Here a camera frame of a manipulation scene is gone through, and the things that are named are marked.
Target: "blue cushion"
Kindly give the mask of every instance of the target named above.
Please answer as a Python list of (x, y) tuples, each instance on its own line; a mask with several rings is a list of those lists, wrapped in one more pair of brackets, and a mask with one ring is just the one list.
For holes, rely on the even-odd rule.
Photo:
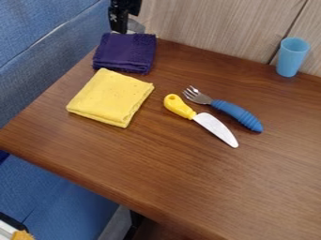
[(24, 224), (40, 240), (97, 240), (116, 208), (116, 203), (66, 181)]
[(0, 165), (0, 177), (0, 212), (19, 221), (24, 221), (48, 192), (64, 181), (13, 155)]
[(98, 0), (0, 0), (0, 67)]
[(0, 68), (0, 128), (99, 44), (108, 5), (97, 2)]

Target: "fork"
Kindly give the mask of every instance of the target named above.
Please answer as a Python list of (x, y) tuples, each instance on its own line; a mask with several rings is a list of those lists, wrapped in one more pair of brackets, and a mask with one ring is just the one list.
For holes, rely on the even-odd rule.
[(224, 100), (212, 99), (211, 97), (202, 94), (193, 86), (190, 86), (184, 90), (183, 95), (190, 101), (198, 104), (211, 105), (213, 108), (233, 116), (239, 123), (252, 131), (263, 131), (261, 122), (253, 114), (233, 103)]

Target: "blue cup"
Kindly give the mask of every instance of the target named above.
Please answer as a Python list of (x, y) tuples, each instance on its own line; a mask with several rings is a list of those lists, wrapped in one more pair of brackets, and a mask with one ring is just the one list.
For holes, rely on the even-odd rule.
[(310, 44), (298, 37), (287, 37), (281, 41), (277, 72), (284, 77), (297, 74), (305, 56), (310, 50)]

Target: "seat backrest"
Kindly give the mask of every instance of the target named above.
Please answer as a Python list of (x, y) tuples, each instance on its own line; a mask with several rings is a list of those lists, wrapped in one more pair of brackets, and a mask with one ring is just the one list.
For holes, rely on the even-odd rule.
[(110, 31), (109, 0), (0, 0), (0, 127)]

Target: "cutlery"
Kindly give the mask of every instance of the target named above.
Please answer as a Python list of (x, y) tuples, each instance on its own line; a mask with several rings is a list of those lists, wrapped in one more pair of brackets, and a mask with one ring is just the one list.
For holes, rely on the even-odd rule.
[(183, 95), (190, 101), (198, 104), (211, 105), (213, 108), (233, 116), (239, 123), (252, 131), (263, 131), (261, 122), (253, 114), (233, 103), (224, 100), (212, 99), (211, 97), (202, 94), (193, 86), (184, 90)]
[(222, 122), (206, 112), (197, 114), (192, 108), (186, 105), (178, 95), (170, 94), (166, 96), (164, 99), (164, 106), (173, 113), (189, 120), (194, 120), (230, 146), (234, 148), (238, 147), (237, 139)]

